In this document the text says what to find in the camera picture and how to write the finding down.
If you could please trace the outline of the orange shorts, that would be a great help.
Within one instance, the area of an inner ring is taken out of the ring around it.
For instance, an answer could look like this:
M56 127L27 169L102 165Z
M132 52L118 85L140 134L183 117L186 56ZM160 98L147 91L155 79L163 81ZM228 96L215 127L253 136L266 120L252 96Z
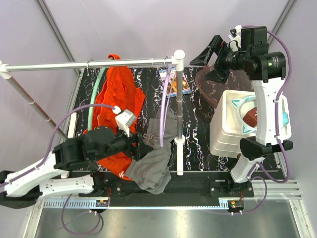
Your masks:
M123 180L132 180L125 172L132 162L123 150L126 148L126 134L117 127L112 111L115 106L128 109L139 116L145 95L134 83L131 70L126 66L112 66L107 70L106 81L96 97L93 111L92 130L84 131L84 145L98 163ZM130 126L130 133L136 134L136 120Z

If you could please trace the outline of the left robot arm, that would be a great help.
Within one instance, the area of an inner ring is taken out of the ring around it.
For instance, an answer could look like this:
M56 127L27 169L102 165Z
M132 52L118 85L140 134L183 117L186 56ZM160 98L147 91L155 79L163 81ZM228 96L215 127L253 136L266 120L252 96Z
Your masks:
M153 148L143 142L140 133L127 135L101 126L75 138L69 138L49 152L45 162L37 162L18 172L2 171L0 194L2 206L21 209L52 196L78 194L97 197L106 194L105 176L95 163L123 153L138 161Z

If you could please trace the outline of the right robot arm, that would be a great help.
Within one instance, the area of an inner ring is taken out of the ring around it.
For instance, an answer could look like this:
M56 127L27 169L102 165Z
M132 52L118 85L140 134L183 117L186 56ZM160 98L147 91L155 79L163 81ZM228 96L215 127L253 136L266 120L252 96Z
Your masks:
M220 35L215 35L206 48L193 60L191 66L205 66L213 54L217 58L214 69L205 75L206 80L225 83L232 70L246 72L252 83L257 107L257 132L255 136L240 139L241 156L225 180L225 191L237 196L249 187L252 173L261 167L267 155L293 148L290 141L291 127L285 114L288 113L282 93L291 75L289 52L268 51L265 26L243 26L240 30L237 50L231 49Z

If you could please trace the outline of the lilac plastic hanger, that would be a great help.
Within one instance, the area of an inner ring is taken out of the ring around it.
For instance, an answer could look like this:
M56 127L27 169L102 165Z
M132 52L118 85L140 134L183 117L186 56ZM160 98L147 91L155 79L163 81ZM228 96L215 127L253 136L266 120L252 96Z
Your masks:
M159 121L159 145L163 147L163 136L164 136L164 124L165 124L165 106L166 106L166 95L167 95L167 87L168 82L170 79L170 73L173 68L172 64L169 64L166 70L166 76L163 83L163 93L162 93L162 100L161 100L161 108L160 108L160 121Z

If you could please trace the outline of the green plastic hanger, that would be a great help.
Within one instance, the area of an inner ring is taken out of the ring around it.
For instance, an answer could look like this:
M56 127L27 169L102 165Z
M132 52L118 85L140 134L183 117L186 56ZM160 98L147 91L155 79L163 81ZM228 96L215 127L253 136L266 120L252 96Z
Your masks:
M105 70L106 70L106 68L102 67L100 69L100 71L99 71L99 74L97 75L96 81L94 83L93 91L92 91L92 94L91 94L90 104L94 104L95 101L96 101L99 84L100 84L100 81L101 81L101 79L103 77L103 74L104 74ZM94 107L90 107L89 108L89 112L88 112L88 123L87 123L87 130L88 131L92 130L93 111L94 111Z

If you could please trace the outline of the grey shorts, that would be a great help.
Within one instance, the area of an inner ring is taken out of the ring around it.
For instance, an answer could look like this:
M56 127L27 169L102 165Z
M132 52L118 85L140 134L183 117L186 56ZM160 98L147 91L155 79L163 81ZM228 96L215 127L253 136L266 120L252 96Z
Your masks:
M147 133L143 136L146 145L153 148L142 159L132 160L125 176L132 179L140 189L152 194L164 192L171 180L168 163L171 157L171 142L177 136L177 116L171 108L167 109L163 146L159 141L160 111L149 119Z

